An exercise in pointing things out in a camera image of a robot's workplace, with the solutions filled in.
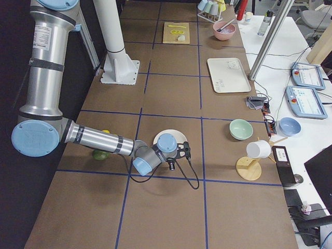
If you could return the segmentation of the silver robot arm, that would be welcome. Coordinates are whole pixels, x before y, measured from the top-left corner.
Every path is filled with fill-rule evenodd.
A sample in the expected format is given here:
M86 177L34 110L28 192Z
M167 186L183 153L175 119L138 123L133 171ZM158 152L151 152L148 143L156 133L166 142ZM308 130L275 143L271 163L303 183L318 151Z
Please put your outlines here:
M174 169L180 155L171 134L162 134L148 146L76 124L64 118L59 98L69 32L82 19L79 1L31 1L35 20L30 76L26 104L19 110L19 121L11 134L14 148L30 157L51 153L59 143L72 142L92 149L130 156L141 175L147 175L161 163Z

